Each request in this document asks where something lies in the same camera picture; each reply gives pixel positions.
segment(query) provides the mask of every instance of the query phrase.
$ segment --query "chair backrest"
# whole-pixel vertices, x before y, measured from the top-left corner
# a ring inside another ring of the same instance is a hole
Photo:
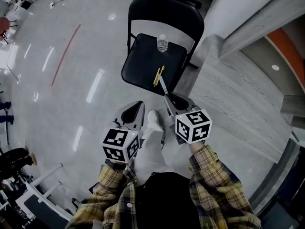
[[[204,31],[202,16],[191,4],[178,0],[133,0],[129,7],[131,21],[157,21],[173,26],[190,36],[197,45]]]

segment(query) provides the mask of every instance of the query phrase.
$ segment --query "chair seat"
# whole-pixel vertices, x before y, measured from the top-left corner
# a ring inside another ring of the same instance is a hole
[[[164,65],[162,77],[167,90],[172,92],[181,76],[186,54],[184,47],[171,42],[167,51],[159,52],[156,37],[139,34],[123,66],[122,79],[148,91],[164,95],[160,83],[156,87],[153,86],[158,68],[161,70]]]

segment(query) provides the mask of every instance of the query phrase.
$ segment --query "plastic bottle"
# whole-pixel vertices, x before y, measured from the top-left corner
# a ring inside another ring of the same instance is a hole
[[[166,39],[166,36],[164,34],[161,34],[157,38],[157,48],[160,52],[165,52],[168,47],[168,40]]]

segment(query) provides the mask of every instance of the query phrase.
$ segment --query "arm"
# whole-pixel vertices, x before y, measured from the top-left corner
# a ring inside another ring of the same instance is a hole
[[[193,182],[196,186],[197,203],[216,218],[219,227],[258,229],[260,220],[253,214],[244,196],[240,180],[219,159],[216,153],[202,142],[190,145]]]
[[[122,171],[103,166],[99,175],[99,186],[89,198],[82,201],[66,229],[92,228],[94,220],[103,221],[105,210],[118,202],[126,181]]]

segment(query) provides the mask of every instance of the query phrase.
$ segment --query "black folding chair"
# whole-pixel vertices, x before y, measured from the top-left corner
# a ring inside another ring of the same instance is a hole
[[[157,49],[157,38],[146,34],[131,33],[132,21],[158,21],[173,26],[194,40],[187,50],[169,42],[165,52]],[[191,4],[178,0],[133,0],[128,14],[128,56],[122,68],[122,79],[130,84],[148,91],[164,95],[159,83],[154,87],[153,82],[158,68],[165,66],[162,72],[165,85],[172,92],[177,85],[187,65],[198,68],[190,63],[191,57],[202,37],[204,22],[200,13]],[[135,39],[131,47],[131,37]]]

